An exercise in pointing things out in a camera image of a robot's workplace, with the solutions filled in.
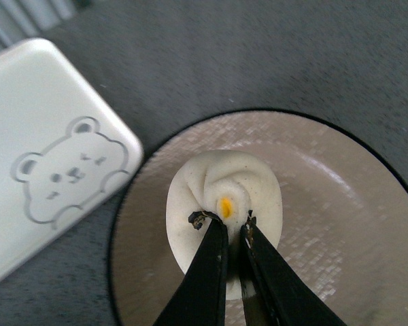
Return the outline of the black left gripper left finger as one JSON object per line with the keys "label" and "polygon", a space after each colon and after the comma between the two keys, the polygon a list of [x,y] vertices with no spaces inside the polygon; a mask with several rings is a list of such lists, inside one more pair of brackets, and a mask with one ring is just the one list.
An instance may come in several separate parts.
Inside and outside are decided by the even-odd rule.
{"label": "black left gripper left finger", "polygon": [[211,223],[192,262],[155,325],[223,325],[228,271],[227,227],[216,214],[193,212],[188,222],[199,230]]}

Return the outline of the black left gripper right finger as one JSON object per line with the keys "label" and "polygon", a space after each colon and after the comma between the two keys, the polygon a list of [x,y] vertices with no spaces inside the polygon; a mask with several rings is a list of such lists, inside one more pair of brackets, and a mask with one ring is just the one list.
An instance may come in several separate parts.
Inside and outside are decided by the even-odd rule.
{"label": "black left gripper right finger", "polygon": [[240,229],[239,279],[247,325],[344,325],[298,277],[256,225]]}

